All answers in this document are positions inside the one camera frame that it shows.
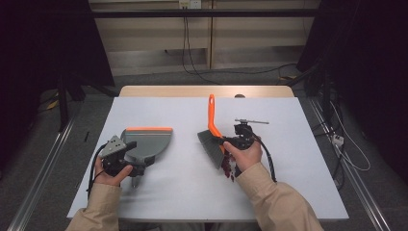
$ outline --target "electrical outlet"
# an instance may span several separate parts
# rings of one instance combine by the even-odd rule
[[[179,0],[179,9],[189,9],[190,0]]]
[[[201,0],[191,0],[189,9],[201,9]]]

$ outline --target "long-sleeved shirt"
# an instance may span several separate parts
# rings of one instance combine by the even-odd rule
[[[322,230],[306,199],[288,184],[274,183],[261,163],[241,173],[237,181],[251,201],[262,230]],[[75,214],[66,231],[118,230],[120,194],[120,187],[94,184],[88,207]]]

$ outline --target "black horizontal bar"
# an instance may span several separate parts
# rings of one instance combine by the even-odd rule
[[[348,16],[345,11],[318,9],[279,10],[143,10],[143,11],[92,11],[92,12],[43,12],[55,16],[85,16],[94,18],[131,17],[315,17]]]

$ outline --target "white table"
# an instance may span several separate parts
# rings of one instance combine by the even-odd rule
[[[254,221],[239,185],[216,170],[198,140],[207,129],[208,97],[118,97],[96,149],[130,126],[170,126],[167,149],[148,167],[137,189],[122,182],[118,216],[136,221]],[[235,118],[268,121],[250,124],[271,153],[278,181],[296,188],[320,220],[348,218],[297,98],[222,98],[216,96],[216,126],[235,136]],[[262,160],[268,166],[266,156]],[[68,217],[87,206],[89,167]]]

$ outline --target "finger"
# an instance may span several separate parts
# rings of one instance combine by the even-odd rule
[[[103,171],[102,160],[98,156],[96,157],[96,162],[95,162],[95,172],[101,172],[101,171]]]
[[[120,182],[122,182],[122,180],[125,179],[126,176],[130,174],[130,172],[132,172],[132,170],[133,170],[133,167],[130,165],[127,167],[124,167],[123,170],[117,176],[114,177],[116,184],[119,185]]]
[[[225,149],[234,156],[235,160],[241,158],[242,152],[229,141],[225,141],[223,145]]]

